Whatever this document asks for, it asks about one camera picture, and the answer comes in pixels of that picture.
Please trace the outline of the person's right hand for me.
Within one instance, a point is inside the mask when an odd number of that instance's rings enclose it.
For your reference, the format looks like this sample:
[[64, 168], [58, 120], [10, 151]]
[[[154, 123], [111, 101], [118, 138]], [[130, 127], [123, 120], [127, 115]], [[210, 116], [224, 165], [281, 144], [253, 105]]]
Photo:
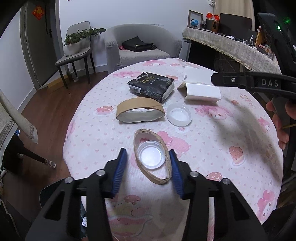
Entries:
[[[285, 110], [287, 114], [295, 120], [296, 118], [296, 107], [295, 104], [290, 103], [289, 101], [285, 104]], [[278, 137], [278, 145], [279, 147], [284, 150], [286, 148], [286, 145], [289, 141], [289, 134], [286, 133], [282, 129], [282, 121], [280, 117], [275, 113], [272, 117], [273, 123], [276, 127], [277, 137]]]

